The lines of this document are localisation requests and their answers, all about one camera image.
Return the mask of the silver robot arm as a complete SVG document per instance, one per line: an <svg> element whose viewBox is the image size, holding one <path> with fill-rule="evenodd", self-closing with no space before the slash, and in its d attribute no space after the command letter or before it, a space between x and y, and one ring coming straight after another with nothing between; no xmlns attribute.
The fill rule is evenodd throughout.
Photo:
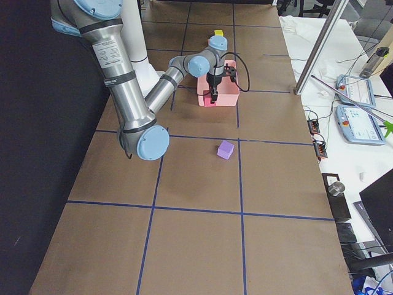
<svg viewBox="0 0 393 295"><path fill-rule="evenodd" d="M157 160L169 146L156 115L184 77L207 75L212 97L224 74L228 42L209 38L201 52L177 56L159 76L149 63L137 1L51 1L53 29L88 41L109 88L126 155Z"/></svg>

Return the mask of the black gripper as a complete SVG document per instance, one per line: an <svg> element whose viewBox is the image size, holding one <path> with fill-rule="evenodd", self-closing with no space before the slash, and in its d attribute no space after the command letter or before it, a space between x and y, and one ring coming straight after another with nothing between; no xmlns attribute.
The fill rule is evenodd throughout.
<svg viewBox="0 0 393 295"><path fill-rule="evenodd" d="M222 82L222 73L219 74L207 73L206 81L209 86L211 103L214 103L214 101L217 101L217 97L218 97L217 87Z"/></svg>

